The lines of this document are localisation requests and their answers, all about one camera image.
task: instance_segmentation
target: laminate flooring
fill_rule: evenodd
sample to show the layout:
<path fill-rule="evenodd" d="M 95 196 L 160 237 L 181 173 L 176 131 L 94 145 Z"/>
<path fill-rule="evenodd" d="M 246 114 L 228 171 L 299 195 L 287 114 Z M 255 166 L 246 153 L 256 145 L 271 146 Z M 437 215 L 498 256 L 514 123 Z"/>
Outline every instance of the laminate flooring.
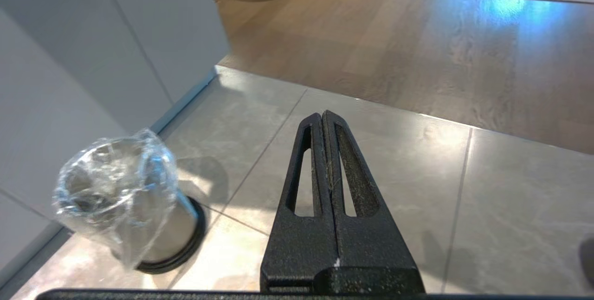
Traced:
<path fill-rule="evenodd" d="M 217 0 L 221 65 L 594 153 L 594 6 Z"/>

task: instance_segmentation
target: floor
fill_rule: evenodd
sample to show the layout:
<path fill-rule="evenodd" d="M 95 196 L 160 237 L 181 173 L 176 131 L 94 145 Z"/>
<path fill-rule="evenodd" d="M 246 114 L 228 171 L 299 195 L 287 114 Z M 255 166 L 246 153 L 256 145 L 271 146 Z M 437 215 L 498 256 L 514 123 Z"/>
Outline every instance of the floor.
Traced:
<path fill-rule="evenodd" d="M 594 153 L 594 6 L 217 0 L 221 65 Z"/>
<path fill-rule="evenodd" d="M 594 294 L 578 255 L 594 236 L 594 156 L 218 71 L 162 134 L 178 159 L 180 188 L 207 211 L 198 254 L 178 270 L 146 275 L 73 235 L 13 300 L 56 287 L 258 291 L 297 126 L 326 109 L 349 123 L 428 292 Z M 310 183 L 300 185 L 297 212 L 306 214 Z"/>

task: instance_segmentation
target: black rubber base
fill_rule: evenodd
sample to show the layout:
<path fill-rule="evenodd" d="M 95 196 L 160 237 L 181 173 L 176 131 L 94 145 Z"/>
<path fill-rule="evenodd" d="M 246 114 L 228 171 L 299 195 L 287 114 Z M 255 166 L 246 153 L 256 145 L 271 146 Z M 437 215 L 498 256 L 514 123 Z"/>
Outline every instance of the black rubber base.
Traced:
<path fill-rule="evenodd" d="M 188 197 L 188 199 L 198 215 L 198 220 L 196 222 L 196 228 L 194 229 L 192 237 L 187 242 L 185 247 L 183 247 L 183 249 L 181 249 L 177 254 L 161 262 L 140 262 L 140 264 L 136 267 L 136 270 L 148 274 L 170 272 L 171 270 L 174 270 L 187 262 L 187 260 L 189 260 L 189 258 L 198 250 L 200 243 L 202 243 L 202 240 L 204 239 L 204 233 L 206 230 L 206 216 L 204 215 L 204 210 L 198 201 L 195 201 L 190 197 Z"/>

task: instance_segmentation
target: tile floor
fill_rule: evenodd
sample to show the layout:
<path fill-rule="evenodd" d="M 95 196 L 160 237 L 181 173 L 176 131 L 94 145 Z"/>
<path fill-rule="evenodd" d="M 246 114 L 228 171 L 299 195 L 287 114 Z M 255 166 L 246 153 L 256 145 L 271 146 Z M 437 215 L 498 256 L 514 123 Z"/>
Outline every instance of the tile floor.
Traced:
<path fill-rule="evenodd" d="M 349 123 L 428 292 L 594 294 L 578 256 L 594 237 L 594 156 L 217 69 L 162 133 L 180 187 L 208 213 L 199 253 L 145 275 L 74 235 L 13 300 L 56 287 L 258 291 L 297 125 L 326 109 Z M 299 215 L 310 186 L 301 181 Z"/>

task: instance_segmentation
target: clear plastic bag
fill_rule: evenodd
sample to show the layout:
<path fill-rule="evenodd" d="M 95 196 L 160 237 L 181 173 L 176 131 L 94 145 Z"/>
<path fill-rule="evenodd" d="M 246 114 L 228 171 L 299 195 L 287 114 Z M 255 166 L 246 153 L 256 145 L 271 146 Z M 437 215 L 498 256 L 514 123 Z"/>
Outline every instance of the clear plastic bag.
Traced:
<path fill-rule="evenodd" d="M 145 128 L 100 139 L 66 162 L 53 205 L 59 222 L 108 245 L 133 269 L 163 230 L 177 195 L 174 156 Z"/>

